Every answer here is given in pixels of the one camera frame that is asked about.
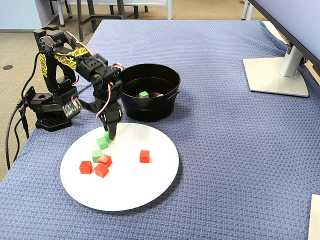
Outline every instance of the robotic arm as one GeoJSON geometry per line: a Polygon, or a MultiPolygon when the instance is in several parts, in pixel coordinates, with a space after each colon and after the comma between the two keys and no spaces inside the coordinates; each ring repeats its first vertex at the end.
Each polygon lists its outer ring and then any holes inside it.
{"type": "Polygon", "coordinates": [[[31,87],[25,94],[28,106],[36,112],[37,128],[48,131],[62,129],[71,125],[70,119],[82,108],[96,113],[102,121],[104,129],[109,131],[110,139],[114,139],[117,123],[121,121],[122,109],[117,100],[122,96],[122,82],[118,78],[122,66],[108,66],[108,61],[99,54],[93,54],[72,34],[49,25],[34,32],[39,51],[41,71],[50,93],[36,93],[31,87]],[[64,76],[56,79],[57,66],[64,76]],[[75,73],[79,73],[92,83],[95,101],[91,103],[78,99],[75,84],[79,81],[75,73]],[[47,123],[59,120],[63,124],[55,128],[47,127],[47,123]]]}

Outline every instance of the monitor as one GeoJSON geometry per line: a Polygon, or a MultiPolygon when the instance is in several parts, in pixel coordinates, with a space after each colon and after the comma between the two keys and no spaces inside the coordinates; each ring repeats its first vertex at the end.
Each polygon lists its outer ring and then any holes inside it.
{"type": "Polygon", "coordinates": [[[298,71],[306,56],[320,69],[320,0],[249,0],[292,44],[284,57],[244,59],[251,91],[308,97],[298,71]]]}

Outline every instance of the power cord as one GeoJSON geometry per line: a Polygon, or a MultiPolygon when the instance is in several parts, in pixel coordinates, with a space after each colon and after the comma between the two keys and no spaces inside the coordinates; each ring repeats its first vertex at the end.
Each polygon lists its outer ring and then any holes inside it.
{"type": "Polygon", "coordinates": [[[88,88],[90,88],[91,86],[92,86],[92,82],[90,82],[90,84],[89,85],[87,85],[87,86],[85,86],[82,90],[80,90],[79,92],[78,92],[78,95],[80,95],[82,92],[84,92],[85,90],[87,90],[88,88]]]}
{"type": "Polygon", "coordinates": [[[302,56],[300,64],[306,64],[308,62],[308,58],[306,56],[302,56]]]}
{"type": "Polygon", "coordinates": [[[9,160],[9,133],[10,133],[10,127],[11,127],[11,123],[12,123],[12,120],[14,119],[14,116],[16,114],[16,112],[18,111],[19,108],[21,108],[23,105],[22,103],[22,99],[20,99],[20,101],[16,104],[12,114],[11,114],[11,117],[10,117],[10,120],[8,122],[8,126],[6,128],[6,135],[5,135],[5,158],[6,158],[6,165],[8,167],[8,171],[10,170],[10,160],[9,160]]]}
{"type": "Polygon", "coordinates": [[[25,134],[26,134],[26,137],[29,138],[29,131],[28,131],[28,123],[27,123],[27,119],[26,119],[26,109],[27,109],[27,105],[26,105],[26,98],[24,96],[24,92],[25,92],[25,89],[27,88],[27,85],[29,84],[29,82],[32,80],[32,78],[34,77],[35,75],[35,72],[36,72],[36,68],[37,68],[37,59],[38,59],[38,56],[40,54],[51,54],[51,55],[55,55],[55,56],[61,56],[61,57],[67,57],[67,58],[74,58],[74,59],[79,59],[78,57],[74,57],[72,55],[66,55],[66,54],[60,54],[60,53],[53,53],[53,52],[48,52],[46,50],[42,50],[42,51],[39,51],[36,55],[35,55],[35,58],[34,58],[34,65],[33,65],[33,70],[32,70],[32,74],[31,76],[29,77],[29,79],[25,82],[23,88],[22,88],[22,91],[21,91],[21,100],[19,101],[19,105],[17,104],[17,106],[15,107],[11,117],[10,117],[10,120],[9,120],[9,123],[8,123],[8,127],[7,127],[7,130],[6,130],[6,136],[5,136],[5,156],[6,156],[6,163],[7,163],[7,167],[8,167],[8,170],[10,169],[10,161],[9,161],[9,132],[10,132],[10,127],[11,127],[11,123],[12,123],[12,120],[16,114],[16,112],[19,110],[20,112],[20,115],[21,117],[19,118],[19,120],[17,121],[17,123],[15,124],[14,126],[14,134],[15,134],[15,138],[16,138],[16,143],[17,143],[17,150],[16,150],[16,153],[15,153],[15,156],[14,156],[14,159],[13,159],[13,162],[17,159],[18,157],[18,154],[19,154],[19,150],[20,150],[20,140],[19,140],[19,136],[18,136],[18,132],[17,132],[17,128],[18,128],[18,125],[19,123],[22,121],[22,124],[23,124],[23,128],[25,130],[25,134]]]}

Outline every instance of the red cube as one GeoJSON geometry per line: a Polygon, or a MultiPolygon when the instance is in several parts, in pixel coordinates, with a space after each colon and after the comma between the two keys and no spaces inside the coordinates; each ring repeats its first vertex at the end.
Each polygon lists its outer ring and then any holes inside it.
{"type": "Polygon", "coordinates": [[[82,161],[79,169],[81,174],[90,174],[92,170],[91,161],[82,161]]]}
{"type": "Polygon", "coordinates": [[[150,161],[150,151],[141,150],[140,152],[140,163],[148,164],[150,161]]]}
{"type": "Polygon", "coordinates": [[[109,167],[112,164],[111,157],[108,155],[102,154],[102,156],[99,157],[98,159],[98,163],[105,164],[109,167]]]}
{"type": "Polygon", "coordinates": [[[108,166],[103,163],[98,163],[98,165],[94,168],[94,172],[101,178],[104,178],[105,175],[109,172],[108,166]]]}

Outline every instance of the white plate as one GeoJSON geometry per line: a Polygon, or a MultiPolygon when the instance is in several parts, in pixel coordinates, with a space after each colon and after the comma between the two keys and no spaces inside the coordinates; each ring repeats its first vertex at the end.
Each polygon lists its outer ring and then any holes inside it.
{"type": "Polygon", "coordinates": [[[103,211],[123,211],[145,205],[159,197],[176,177],[179,156],[174,143],[161,131],[138,123],[118,123],[116,136],[102,150],[111,156],[109,172],[95,174],[92,151],[104,128],[96,128],[75,141],[60,166],[64,189],[79,203],[103,211]],[[150,163],[140,163],[140,151],[150,151],[150,163]],[[91,161],[91,174],[81,174],[81,161],[91,161]]]}

